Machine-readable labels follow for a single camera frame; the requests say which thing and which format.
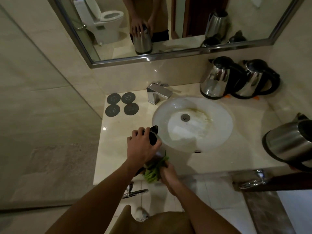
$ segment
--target chrome faucet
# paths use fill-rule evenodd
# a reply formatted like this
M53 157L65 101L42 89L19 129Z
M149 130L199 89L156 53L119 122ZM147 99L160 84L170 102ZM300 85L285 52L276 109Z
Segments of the chrome faucet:
M158 103L160 100L158 95L162 96L165 99L170 98L173 92L164 88L167 86L168 84L161 84L161 82L158 81L153 82L150 84L150 86L146 87L149 102L154 105Z

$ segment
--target black kettle handle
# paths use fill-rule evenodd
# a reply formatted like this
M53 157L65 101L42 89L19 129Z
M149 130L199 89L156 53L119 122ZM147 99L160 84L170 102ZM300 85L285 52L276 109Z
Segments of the black kettle handle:
M273 93L275 90L277 90L277 88L280 85L280 78L279 78L279 74L277 74L274 70L272 70L271 68L266 68L264 70L264 73L266 73L269 81L271 81L271 88L269 88L268 90L265 91L260 91L261 89L259 89L256 94L257 95L267 95L267 94L271 94Z
M307 167L306 165L303 165L301 162L292 162L288 163L289 165L293 166L294 168L306 172L306 173L312 173L312 168Z
M241 90L247 83L247 73L242 66L233 62L233 64L230 66L230 70L231 69L235 70L237 74L235 74L236 77L234 81L231 82L231 84L233 85L233 88L229 90L230 92L227 92L228 94L236 93L237 91ZM230 72L230 78L232 79L234 78L231 72Z

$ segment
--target sink drain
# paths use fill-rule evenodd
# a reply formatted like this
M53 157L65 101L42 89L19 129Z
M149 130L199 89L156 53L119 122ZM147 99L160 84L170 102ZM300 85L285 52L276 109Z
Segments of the sink drain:
M189 121L190 119L191 119L191 117L190 117L188 114L182 114L182 115L181 115L181 120L182 120L182 121L187 122L187 121Z

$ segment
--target mirror frame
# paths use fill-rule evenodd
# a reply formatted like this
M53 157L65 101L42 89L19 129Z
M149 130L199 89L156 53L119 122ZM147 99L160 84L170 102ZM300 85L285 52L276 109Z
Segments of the mirror frame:
M69 36L71 37L72 41L75 43L76 47L78 48L80 54L87 62L90 68L100 68L106 66L115 66L115 65L123 65L129 63L137 63L137 62L147 62L147 61L155 61L155 60L164 60L170 58L177 58L177 57L185 57L185 56L193 56L193 55L200 55L200 54L207 54L213 52L221 52L221 51L229 51L229 50L236 50L236 49L243 49L243 48L251 48L251 47L260 47L260 46L269 46L273 45L278 37L281 35L284 28L287 26L291 18L294 16L296 11L299 9L300 5L304 0L292 0L289 6L287 7L286 11L283 13L281 19L274 27L273 31L271 32L270 36L267 39L259 39L259 40L252 40L247 42L240 42L240 43L229 43L223 45L216 45L212 47L198 47L198 48L189 48L180 51L173 51L173 52L165 52L165 53L153 53L153 54L146 54L146 55L138 55L133 57L126 57L126 58L115 58L110 60L101 60L94 62L87 50L85 49L83 43L79 39L75 27L71 23L66 11L64 10L63 6L61 5L59 0L48 0L51 7L57 14L58 18L60 19L61 23L63 24L64 28L68 32Z

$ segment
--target sink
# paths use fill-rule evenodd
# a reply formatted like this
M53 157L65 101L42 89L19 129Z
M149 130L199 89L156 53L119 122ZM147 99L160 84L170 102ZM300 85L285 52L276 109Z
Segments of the sink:
M167 146L181 152L209 152L231 135L233 120L227 110L209 99L181 97L158 107L152 124Z

